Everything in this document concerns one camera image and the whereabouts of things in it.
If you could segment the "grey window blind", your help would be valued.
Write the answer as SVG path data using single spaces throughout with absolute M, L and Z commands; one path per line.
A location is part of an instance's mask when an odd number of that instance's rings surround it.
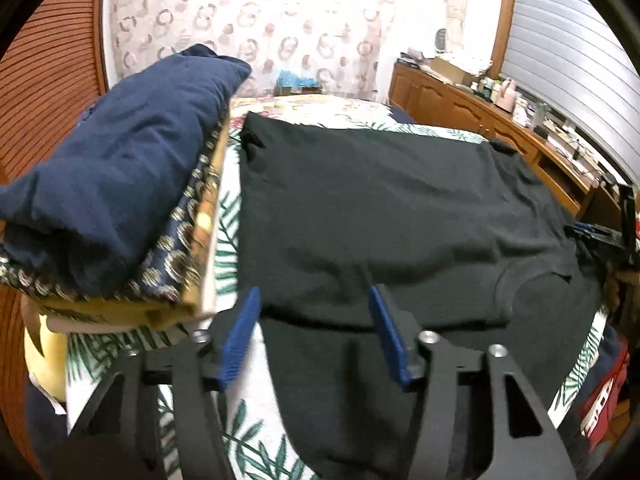
M 588 0 L 514 0 L 501 73 L 639 177 L 639 75 Z

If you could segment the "wooden louvered wardrobe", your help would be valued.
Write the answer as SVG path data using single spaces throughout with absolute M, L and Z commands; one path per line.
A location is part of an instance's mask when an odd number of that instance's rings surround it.
M 1 181 L 49 157 L 107 90 L 102 0 L 43 0 L 1 58 Z

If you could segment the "wooden sideboard cabinet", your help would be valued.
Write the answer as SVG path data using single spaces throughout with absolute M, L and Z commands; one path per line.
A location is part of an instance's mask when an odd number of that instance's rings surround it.
M 394 66 L 388 97 L 419 124 L 475 132 L 509 144 L 578 219 L 589 222 L 590 214 L 620 212 L 616 193 L 578 174 L 550 141 L 512 122 L 498 107 L 400 63 Z

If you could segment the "floral quilt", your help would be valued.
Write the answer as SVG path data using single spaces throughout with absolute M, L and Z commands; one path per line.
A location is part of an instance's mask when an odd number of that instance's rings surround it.
M 329 128 L 355 128 L 356 125 L 372 128 L 374 125 L 397 124 L 384 104 L 323 94 L 233 99 L 230 108 L 231 127 L 241 128 L 248 113 L 292 124 Z

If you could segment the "circle patterned curtain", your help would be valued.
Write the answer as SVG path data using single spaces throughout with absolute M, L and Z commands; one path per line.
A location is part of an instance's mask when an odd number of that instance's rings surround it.
M 240 96 L 290 73 L 324 93 L 381 101 L 394 0 L 107 0 L 114 70 L 125 78 L 194 44 L 247 62 Z

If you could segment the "patterned folded garment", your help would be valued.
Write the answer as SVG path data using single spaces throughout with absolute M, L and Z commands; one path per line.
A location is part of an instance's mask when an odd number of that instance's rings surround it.
M 52 332 L 107 333 L 141 326 L 163 330 L 202 316 L 229 126 L 230 118 L 225 117 L 207 137 L 160 237 L 112 296 L 91 298 L 50 274 L 27 269 L 2 252 L 1 285 L 28 300 L 24 318 L 41 314 Z

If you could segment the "blue item behind bed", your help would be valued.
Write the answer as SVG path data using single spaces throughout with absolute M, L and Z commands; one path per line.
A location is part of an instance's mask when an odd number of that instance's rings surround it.
M 322 87 L 317 79 L 302 77 L 282 70 L 279 74 L 273 93 L 276 96 L 296 96 L 296 94 L 320 94 Z

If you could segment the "yellow plush toy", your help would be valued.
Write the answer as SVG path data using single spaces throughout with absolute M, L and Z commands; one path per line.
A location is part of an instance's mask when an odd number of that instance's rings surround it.
M 67 338 L 49 330 L 47 317 L 40 313 L 38 304 L 26 296 L 22 297 L 21 315 L 25 326 L 24 349 L 29 378 L 49 398 L 65 403 Z

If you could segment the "cardboard box on cabinet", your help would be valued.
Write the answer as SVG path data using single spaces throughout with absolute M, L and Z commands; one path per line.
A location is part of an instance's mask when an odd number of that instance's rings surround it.
M 443 76 L 452 84 L 464 84 L 465 86 L 469 87 L 474 80 L 477 80 L 477 76 L 475 74 L 462 70 L 462 68 L 458 67 L 457 65 L 451 64 L 449 61 L 441 58 L 440 56 L 435 56 L 431 60 L 430 67 L 432 70 L 434 70 L 435 73 Z

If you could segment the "bed with leaf sheet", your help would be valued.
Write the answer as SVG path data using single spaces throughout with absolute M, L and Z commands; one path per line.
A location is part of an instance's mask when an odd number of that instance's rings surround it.
M 475 133 L 413 126 L 408 120 L 396 120 L 396 125 L 374 125 L 372 128 L 356 125 L 355 128 L 440 136 L 471 143 L 480 140 Z M 228 151 L 222 170 L 221 196 L 214 231 L 217 237 L 215 251 L 209 256 L 205 279 L 205 310 L 208 313 L 227 310 L 236 299 L 241 128 L 230 126 Z M 194 323 L 184 323 L 159 332 L 140 327 L 126 332 L 69 334 L 66 358 L 67 422 L 70 425 L 76 422 L 99 380 L 126 344 L 144 350 L 171 347 L 197 327 Z M 215 396 L 214 399 L 224 428 L 224 444 L 238 478 L 314 478 L 314 472 L 298 457 L 285 434 L 270 382 L 262 332 L 256 330 L 254 333 L 243 371 L 228 396 Z

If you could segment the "pink kettle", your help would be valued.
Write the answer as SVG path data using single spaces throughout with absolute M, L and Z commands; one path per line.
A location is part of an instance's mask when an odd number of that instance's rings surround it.
M 516 102 L 516 81 L 514 79 L 505 79 L 498 91 L 496 105 L 500 110 L 512 114 Z

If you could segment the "black printed t-shirt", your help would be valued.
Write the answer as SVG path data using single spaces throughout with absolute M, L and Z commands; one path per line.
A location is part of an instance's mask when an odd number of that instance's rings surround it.
M 572 216 L 517 151 L 254 113 L 241 143 L 238 281 L 262 294 L 283 426 L 316 474 L 400 475 L 416 399 L 390 379 L 376 284 L 452 344 L 506 346 L 551 404 L 601 286 L 564 234 Z

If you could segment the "folded navy garment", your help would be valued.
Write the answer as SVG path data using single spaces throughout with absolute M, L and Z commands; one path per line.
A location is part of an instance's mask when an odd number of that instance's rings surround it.
M 120 289 L 248 76 L 247 62 L 194 44 L 119 81 L 47 160 L 2 186 L 9 259 L 90 297 Z

